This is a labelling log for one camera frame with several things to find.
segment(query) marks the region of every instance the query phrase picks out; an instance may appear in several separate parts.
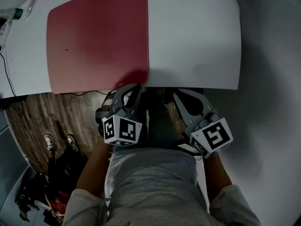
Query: wooden floor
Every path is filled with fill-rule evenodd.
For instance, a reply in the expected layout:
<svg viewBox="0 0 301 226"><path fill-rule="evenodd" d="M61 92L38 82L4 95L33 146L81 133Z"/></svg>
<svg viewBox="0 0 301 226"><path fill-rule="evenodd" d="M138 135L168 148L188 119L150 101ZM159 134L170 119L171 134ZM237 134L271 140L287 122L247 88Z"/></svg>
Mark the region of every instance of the wooden floor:
<svg viewBox="0 0 301 226"><path fill-rule="evenodd" d="M22 118L14 108L7 110L7 115L29 163L36 172L47 172L48 150L44 135L51 134L57 145L56 157L59 157L67 145L67 136L72 134L77 140L80 151L87 159L99 138L95 110L98 109L105 95L90 92L83 96L56 95L53 93L30 95L14 107L23 107ZM166 105L179 133L184 125L174 104Z"/></svg>

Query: shoe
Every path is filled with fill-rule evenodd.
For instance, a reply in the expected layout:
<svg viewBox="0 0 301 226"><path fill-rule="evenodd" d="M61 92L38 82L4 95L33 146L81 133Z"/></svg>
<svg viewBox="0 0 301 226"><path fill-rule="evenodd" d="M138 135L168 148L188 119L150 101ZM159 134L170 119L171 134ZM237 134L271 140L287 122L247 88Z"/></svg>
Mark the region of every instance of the shoe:
<svg viewBox="0 0 301 226"><path fill-rule="evenodd" d="M79 148L76 145L76 141L75 141L73 135L68 135L67 138L68 138L68 145L71 146L72 149L77 152L79 150Z"/></svg>
<svg viewBox="0 0 301 226"><path fill-rule="evenodd" d="M47 144L47 149L49 151L55 151L56 150L56 144L55 144L55 140L53 139L52 135L50 134L46 134L44 136L46 144Z"/></svg>

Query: forearm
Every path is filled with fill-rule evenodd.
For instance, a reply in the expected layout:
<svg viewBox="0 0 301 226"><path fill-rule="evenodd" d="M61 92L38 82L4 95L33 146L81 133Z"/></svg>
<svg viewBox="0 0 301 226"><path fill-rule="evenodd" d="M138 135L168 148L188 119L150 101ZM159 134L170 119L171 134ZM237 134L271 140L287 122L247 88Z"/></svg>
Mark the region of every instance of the forearm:
<svg viewBox="0 0 301 226"><path fill-rule="evenodd" d="M204 160L206 186L209 202L219 194L226 186L232 185L232 182L222 165L218 154L214 154Z"/></svg>
<svg viewBox="0 0 301 226"><path fill-rule="evenodd" d="M86 190L100 197L104 188L106 168L112 146L101 138L95 145L76 185L76 189Z"/></svg>

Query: cable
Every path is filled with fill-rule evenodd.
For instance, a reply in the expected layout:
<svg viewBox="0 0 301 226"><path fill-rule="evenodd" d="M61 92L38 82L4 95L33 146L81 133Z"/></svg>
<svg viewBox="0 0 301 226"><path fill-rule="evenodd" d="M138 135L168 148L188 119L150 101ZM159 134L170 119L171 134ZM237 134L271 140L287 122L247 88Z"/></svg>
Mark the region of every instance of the cable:
<svg viewBox="0 0 301 226"><path fill-rule="evenodd" d="M90 93L90 92L98 92L98 93L101 93L101 94L103 94L103 95L105 95L105 96L108 95L108 94L102 93L102 92L100 92L100 91L98 91L98 90L88 91L88 92L85 92L85 93L83 93L83 94L81 94L81 95L77 95L77 94L73 94L73 93L62 93L62 95L83 96L83 95L85 95L85 94L87 94L87 93Z"/></svg>
<svg viewBox="0 0 301 226"><path fill-rule="evenodd" d="M15 94L15 92L14 92L14 90L13 90L13 86L12 86L12 84L11 84L11 82L10 82L10 79L9 79L9 77L8 77L8 72L7 72L7 70L6 70L5 59L4 59L4 57L3 57L3 55L2 55L1 53L0 53L0 55L1 55L1 57L3 58L5 74L6 74L6 78L7 78L8 82L9 82L9 86L10 86L11 92L13 92L14 97L17 97L16 94ZM16 108L13 106L13 104L10 104L10 105L8 105L7 109L8 109L9 107L13 107L14 110L17 112L17 114L18 114L18 116L19 116L20 118L23 117L23 115L24 115L24 109L23 109L23 106L22 106L22 108L19 106L19 107L16 109Z"/></svg>
<svg viewBox="0 0 301 226"><path fill-rule="evenodd" d="M10 88L11 88L11 92L13 92L14 97L16 97L16 94L14 93L14 90L13 90L13 86L12 86L12 84L11 84L11 82L10 82L9 77L8 77L8 72L6 71L5 59L4 59L4 57L3 57L3 55L2 55L1 53L0 53L0 55L1 55L1 57L3 58L5 74L6 74L6 78L8 79L8 82L9 82L9 85L10 85Z"/></svg>
<svg viewBox="0 0 301 226"><path fill-rule="evenodd" d="M211 95L210 99L212 99L212 98L213 98L213 96L215 95L215 93L216 93L216 89L214 89L214 92L212 93L212 95Z"/></svg>

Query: logo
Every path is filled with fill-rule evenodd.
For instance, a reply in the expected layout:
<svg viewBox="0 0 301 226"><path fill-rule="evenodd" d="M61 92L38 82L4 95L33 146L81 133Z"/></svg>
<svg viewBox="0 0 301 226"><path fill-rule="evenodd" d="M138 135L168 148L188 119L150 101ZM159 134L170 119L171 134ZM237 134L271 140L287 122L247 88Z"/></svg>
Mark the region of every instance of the logo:
<svg viewBox="0 0 301 226"><path fill-rule="evenodd" d="M109 139L115 136L114 133L114 122L113 117L107 119L103 125L104 127L104 138Z"/></svg>
<svg viewBox="0 0 301 226"><path fill-rule="evenodd" d="M212 150L230 141L230 137L220 122L203 130L203 133Z"/></svg>
<svg viewBox="0 0 301 226"><path fill-rule="evenodd" d="M119 138L136 140L136 124L132 121L120 119Z"/></svg>

